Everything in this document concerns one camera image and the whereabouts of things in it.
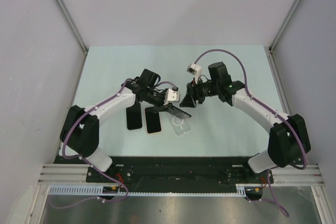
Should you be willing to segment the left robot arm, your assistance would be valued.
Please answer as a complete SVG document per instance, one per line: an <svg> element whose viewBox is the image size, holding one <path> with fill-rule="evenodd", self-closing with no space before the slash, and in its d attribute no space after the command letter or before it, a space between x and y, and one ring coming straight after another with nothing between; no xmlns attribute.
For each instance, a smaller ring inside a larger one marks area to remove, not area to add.
<svg viewBox="0 0 336 224"><path fill-rule="evenodd" d="M168 88L157 88L161 77L144 69L139 77L127 78L120 89L110 97L93 105L72 106L61 130L61 154L65 159L78 158L98 169L98 176L105 182L115 178L116 169L113 161L99 147L100 127L113 115L135 105L146 102L154 106L166 105Z"/></svg>

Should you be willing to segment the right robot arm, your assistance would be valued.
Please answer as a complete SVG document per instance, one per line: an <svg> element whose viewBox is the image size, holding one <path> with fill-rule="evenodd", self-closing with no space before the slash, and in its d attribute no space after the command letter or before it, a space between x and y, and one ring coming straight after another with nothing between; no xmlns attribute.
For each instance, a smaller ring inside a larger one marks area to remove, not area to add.
<svg viewBox="0 0 336 224"><path fill-rule="evenodd" d="M202 67L190 64L187 72L194 76L186 85L186 95L181 107L194 108L202 104L206 97L217 96L254 119L269 134L268 147L248 160L248 166L242 169L243 179L254 183L261 177L261 172L273 167L286 167L295 160L307 161L306 153L311 145L308 131L302 116L279 113L268 105L258 101L248 93L241 81L232 81L223 62L208 66L210 79L201 80Z"/></svg>

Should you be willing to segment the clear magsafe phone case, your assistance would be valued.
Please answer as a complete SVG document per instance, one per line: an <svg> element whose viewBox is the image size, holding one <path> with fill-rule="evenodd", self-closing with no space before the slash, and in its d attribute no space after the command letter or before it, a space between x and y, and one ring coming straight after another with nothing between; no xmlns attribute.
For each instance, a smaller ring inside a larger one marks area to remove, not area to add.
<svg viewBox="0 0 336 224"><path fill-rule="evenodd" d="M169 113L167 113L166 116L177 136L184 135L191 131L191 127L186 119L180 119Z"/></svg>

